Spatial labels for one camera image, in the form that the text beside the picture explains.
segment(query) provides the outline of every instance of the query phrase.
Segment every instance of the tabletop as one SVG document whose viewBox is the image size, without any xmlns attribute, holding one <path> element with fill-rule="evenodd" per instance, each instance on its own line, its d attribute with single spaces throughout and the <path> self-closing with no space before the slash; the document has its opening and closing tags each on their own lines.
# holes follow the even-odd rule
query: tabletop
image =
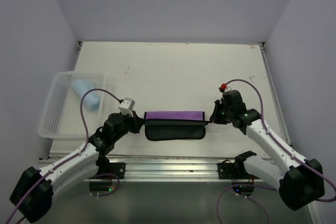
<svg viewBox="0 0 336 224">
<path fill-rule="evenodd" d="M 106 89 L 120 99 L 135 100 L 138 116 L 146 111 L 204 111 L 209 119 L 214 101 L 221 98 L 218 87 L 231 79 L 250 81 L 260 91 L 265 106 L 265 119 L 272 129 L 280 130 L 270 80 L 258 45 L 182 44 L 144 42 L 84 42 L 76 71 L 106 75 Z M 248 109 L 260 111 L 255 91 L 244 83 L 231 83 Z M 117 101 L 104 96 L 101 124 L 108 115 L 118 112 Z M 74 151 L 84 139 L 53 141 L 50 156 Z M 119 140 L 112 155 L 223 157 L 231 158 L 254 151 L 262 158 L 268 155 L 240 130 L 228 125 L 206 126 L 202 140 L 152 142 L 140 134 L 127 134 Z"/>
</svg>

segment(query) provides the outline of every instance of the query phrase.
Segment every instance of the rolled blue towel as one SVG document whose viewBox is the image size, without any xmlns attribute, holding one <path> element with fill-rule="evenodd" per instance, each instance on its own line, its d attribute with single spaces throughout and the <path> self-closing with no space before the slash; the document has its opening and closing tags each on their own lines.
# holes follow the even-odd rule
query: rolled blue towel
<svg viewBox="0 0 336 224">
<path fill-rule="evenodd" d="M 90 89 L 94 89 L 95 87 L 87 80 L 79 79 L 71 84 L 71 88 L 79 96 L 79 98 L 82 99 L 86 92 L 88 92 Z M 100 98 L 97 96 L 95 91 L 92 91 L 86 95 L 84 98 L 84 105 L 90 111 L 99 109 Z"/>
</svg>

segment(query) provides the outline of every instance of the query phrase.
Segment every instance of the plastic bin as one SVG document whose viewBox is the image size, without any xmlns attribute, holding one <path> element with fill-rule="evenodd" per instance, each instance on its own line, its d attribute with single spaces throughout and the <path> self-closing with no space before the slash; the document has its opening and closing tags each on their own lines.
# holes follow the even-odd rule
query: plastic bin
<svg viewBox="0 0 336 224">
<path fill-rule="evenodd" d="M 71 83 L 78 79 L 91 82 L 95 88 L 105 88 L 106 79 L 100 73 L 68 71 L 58 73 L 53 80 L 42 113 L 38 134 L 46 138 L 83 138 L 85 130 L 80 117 L 80 98 L 71 89 Z M 97 91 L 100 97 L 98 111 L 89 111 L 83 106 L 89 134 L 95 132 L 100 122 L 104 92 Z"/>
</svg>

